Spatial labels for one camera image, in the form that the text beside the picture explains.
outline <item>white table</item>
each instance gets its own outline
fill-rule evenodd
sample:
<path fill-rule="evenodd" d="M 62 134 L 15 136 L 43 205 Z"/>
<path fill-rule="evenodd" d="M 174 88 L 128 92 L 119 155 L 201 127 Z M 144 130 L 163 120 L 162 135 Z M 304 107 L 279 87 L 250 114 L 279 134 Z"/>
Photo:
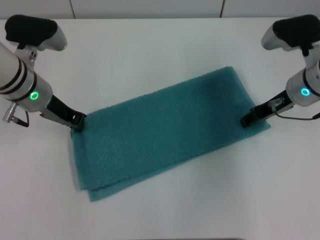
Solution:
<path fill-rule="evenodd" d="M 261 104 L 304 67 L 298 50 L 261 47 L 276 20 L 58 20 L 68 47 L 39 52 L 35 70 L 84 113 L 225 66 Z M 4 25 L 0 41 L 14 50 Z M 8 105 L 0 98 L 1 114 Z M 38 115 L 29 128 L 0 122 L 0 239 L 320 238 L 320 120 L 273 117 L 257 136 L 90 203 L 73 177 L 69 129 Z"/>

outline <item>folded towel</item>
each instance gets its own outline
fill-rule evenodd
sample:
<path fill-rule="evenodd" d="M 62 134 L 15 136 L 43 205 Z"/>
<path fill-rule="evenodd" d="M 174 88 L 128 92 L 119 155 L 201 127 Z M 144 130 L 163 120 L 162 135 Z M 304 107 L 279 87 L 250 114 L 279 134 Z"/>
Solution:
<path fill-rule="evenodd" d="M 225 67 L 90 113 L 71 132 L 80 188 L 96 201 L 270 128 L 241 126 L 254 106 Z"/>

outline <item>white wall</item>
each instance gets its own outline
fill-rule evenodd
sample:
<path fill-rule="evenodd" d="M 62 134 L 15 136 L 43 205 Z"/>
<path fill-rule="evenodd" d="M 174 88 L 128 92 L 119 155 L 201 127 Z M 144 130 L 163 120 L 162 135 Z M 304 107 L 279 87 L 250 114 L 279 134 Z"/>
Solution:
<path fill-rule="evenodd" d="M 69 0 L 1 0 L 0 19 L 23 14 L 48 19 L 73 19 Z"/>
<path fill-rule="evenodd" d="M 225 0 L 222 17 L 320 16 L 319 0 Z"/>
<path fill-rule="evenodd" d="M 78 19 L 218 18 L 223 0 L 71 0 Z"/>

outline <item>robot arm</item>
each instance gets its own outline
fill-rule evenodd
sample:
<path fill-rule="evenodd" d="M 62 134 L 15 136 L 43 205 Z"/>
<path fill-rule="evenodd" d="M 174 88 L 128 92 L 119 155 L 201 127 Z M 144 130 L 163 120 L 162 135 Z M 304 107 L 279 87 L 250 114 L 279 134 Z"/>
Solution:
<path fill-rule="evenodd" d="M 279 113 L 299 105 L 310 106 L 320 100 L 320 20 L 313 15 L 304 15 L 276 21 L 264 34 L 261 44 L 267 50 L 282 48 L 285 51 L 301 49 L 305 68 L 291 77 L 285 90 L 269 101 L 250 110 L 241 118 L 244 128 L 274 115 L 286 119 L 314 120 L 312 118 L 283 117 Z"/>
<path fill-rule="evenodd" d="M 15 54 L 0 43 L 0 95 L 11 101 L 3 120 L 27 127 L 14 117 L 17 106 L 28 112 L 41 112 L 43 118 L 82 130 L 86 115 L 66 106 L 53 95 L 53 90 L 34 71 L 38 52 L 45 49 L 62 51 L 67 46 L 64 33 L 55 21 L 14 15 L 6 24 L 6 39 L 18 45 Z"/>

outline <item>black stripe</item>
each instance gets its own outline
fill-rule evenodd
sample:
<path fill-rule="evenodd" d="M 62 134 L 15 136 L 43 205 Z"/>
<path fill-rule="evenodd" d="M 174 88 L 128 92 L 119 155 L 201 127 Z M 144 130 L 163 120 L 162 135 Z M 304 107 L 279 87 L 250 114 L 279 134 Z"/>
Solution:
<path fill-rule="evenodd" d="M 313 90 L 311 88 L 311 86 L 309 85 L 309 83 L 307 82 L 307 78 L 306 78 L 306 69 L 304 69 L 303 74 L 302 74 L 302 78 L 303 78 L 303 83 L 306 86 L 307 89 L 310 90 L 311 93 L 313 93 L 314 95 L 320 97 L 320 94 L 317 93 L 315 90 Z"/>
<path fill-rule="evenodd" d="M 33 83 L 32 83 L 31 88 L 29 89 L 29 91 L 28 91 L 25 95 L 23 95 L 22 97 L 19 97 L 19 98 L 17 98 L 17 99 L 8 99 L 8 100 L 10 100 L 10 101 L 12 101 L 12 102 L 19 102 L 19 101 L 27 98 L 27 97 L 35 90 L 36 85 L 37 85 L 37 75 L 36 75 L 35 72 L 34 72 L 33 74 L 34 74 L 34 81 L 33 81 Z"/>
<path fill-rule="evenodd" d="M 23 66 L 24 66 L 24 73 L 23 73 L 23 77 L 22 77 L 21 81 L 11 90 L 5 91 L 5 92 L 0 92 L 0 95 L 12 94 L 13 92 L 17 91 L 22 86 L 22 84 L 24 84 L 24 82 L 26 81 L 27 75 L 28 75 L 28 69 L 27 69 L 27 66 L 24 62 L 23 62 Z"/>
<path fill-rule="evenodd" d="M 22 70 L 22 64 L 21 64 L 21 60 L 20 58 L 18 58 L 19 60 L 19 68 L 18 71 L 16 72 L 15 76 L 12 78 L 12 80 L 10 82 L 8 82 L 6 85 L 0 87 L 0 91 L 5 90 L 7 88 L 9 88 L 12 84 L 14 84 L 17 79 L 19 78 L 20 74 L 21 74 L 21 70 Z"/>

